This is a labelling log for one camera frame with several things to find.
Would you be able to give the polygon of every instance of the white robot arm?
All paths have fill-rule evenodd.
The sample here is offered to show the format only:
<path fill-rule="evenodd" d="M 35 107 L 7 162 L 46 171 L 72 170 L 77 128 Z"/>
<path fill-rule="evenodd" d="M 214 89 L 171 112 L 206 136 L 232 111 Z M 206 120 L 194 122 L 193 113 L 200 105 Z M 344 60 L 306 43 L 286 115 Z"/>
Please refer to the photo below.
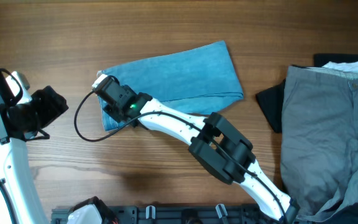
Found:
<path fill-rule="evenodd" d="M 210 174 L 226 184 L 239 184 L 268 217 L 282 223 L 292 223 L 296 218 L 299 211 L 296 201 L 281 192 L 263 173 L 251 153 L 252 144 L 220 114 L 212 113 L 205 118 L 181 113 L 145 93 L 136 94 L 129 86 L 120 86 L 115 77 L 104 74 L 92 87 L 90 94 L 96 93 L 107 103 L 103 110 L 116 121 L 129 120 L 127 124 L 161 131 L 183 141 Z M 86 139 L 76 127 L 76 116 L 76 131 L 87 141 L 103 140 L 120 130 L 101 139 Z M 214 138 L 220 135 L 223 140 L 217 143 Z"/>
<path fill-rule="evenodd" d="M 4 78 L 2 72 L 9 76 Z M 68 107 L 47 86 L 32 96 L 21 74 L 0 68 L 0 223 L 49 223 L 41 206 L 27 157 L 26 141 L 48 139 L 41 128 Z M 37 132 L 44 134 L 35 137 Z"/>

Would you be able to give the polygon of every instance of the blue towel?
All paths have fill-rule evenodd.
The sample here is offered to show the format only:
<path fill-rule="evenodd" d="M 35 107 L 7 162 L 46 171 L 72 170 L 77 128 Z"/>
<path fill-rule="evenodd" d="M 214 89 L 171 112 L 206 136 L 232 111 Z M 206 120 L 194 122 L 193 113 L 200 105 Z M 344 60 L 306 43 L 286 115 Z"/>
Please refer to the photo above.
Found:
<path fill-rule="evenodd" d="M 183 113 L 211 114 L 244 98 L 224 41 L 193 50 L 117 65 L 98 74 L 114 75 L 129 85 Z M 99 98 L 101 107 L 106 103 Z M 118 128 L 102 111 L 105 131 Z"/>

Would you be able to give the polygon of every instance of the gray pants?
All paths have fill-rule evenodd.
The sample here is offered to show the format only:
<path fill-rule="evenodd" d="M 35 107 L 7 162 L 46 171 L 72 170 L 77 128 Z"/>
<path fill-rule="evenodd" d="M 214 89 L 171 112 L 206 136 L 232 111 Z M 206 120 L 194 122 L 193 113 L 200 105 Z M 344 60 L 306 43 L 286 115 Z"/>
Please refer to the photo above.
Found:
<path fill-rule="evenodd" d="M 281 173 L 303 220 L 358 203 L 358 73 L 339 73 L 288 69 Z"/>

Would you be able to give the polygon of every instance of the black bracket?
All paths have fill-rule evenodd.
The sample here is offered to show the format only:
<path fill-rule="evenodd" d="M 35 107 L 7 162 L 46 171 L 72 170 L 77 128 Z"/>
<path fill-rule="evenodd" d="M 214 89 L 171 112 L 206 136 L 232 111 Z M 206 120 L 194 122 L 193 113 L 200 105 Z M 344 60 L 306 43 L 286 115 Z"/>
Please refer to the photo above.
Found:
<path fill-rule="evenodd" d="M 243 182 L 244 168 L 255 162 L 251 142 L 220 114 L 212 113 L 204 122 L 200 134 L 191 140 L 190 153 L 210 174 L 225 184 Z M 221 134 L 223 139 L 219 145 L 224 152 L 213 149 L 210 141 Z"/>
<path fill-rule="evenodd" d="M 114 76 L 105 78 L 94 92 L 107 103 L 103 111 L 117 122 L 127 121 L 140 115 L 144 105 L 153 99 L 146 93 L 136 94 L 128 85 L 120 86 Z M 138 124 L 139 122 L 135 121 L 131 125 Z"/>

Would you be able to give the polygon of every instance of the wooden table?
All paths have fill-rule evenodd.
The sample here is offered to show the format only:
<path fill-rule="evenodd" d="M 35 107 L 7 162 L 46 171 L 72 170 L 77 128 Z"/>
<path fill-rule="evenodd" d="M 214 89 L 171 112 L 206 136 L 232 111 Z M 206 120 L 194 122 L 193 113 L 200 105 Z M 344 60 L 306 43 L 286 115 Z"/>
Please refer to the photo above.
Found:
<path fill-rule="evenodd" d="M 281 135 L 255 94 L 285 78 L 290 64 L 317 52 L 358 54 L 358 1 L 218 1 L 0 4 L 0 67 L 27 75 L 30 92 L 51 85 L 70 109 L 29 142 L 29 163 L 45 213 L 97 195 L 108 205 L 254 203 L 240 187 L 209 175 L 180 141 L 127 128 L 98 143 L 73 128 L 76 107 L 98 70 L 225 40 L 245 100 L 221 113 L 254 145 L 279 186 Z M 96 97 L 79 123 L 102 136 Z"/>

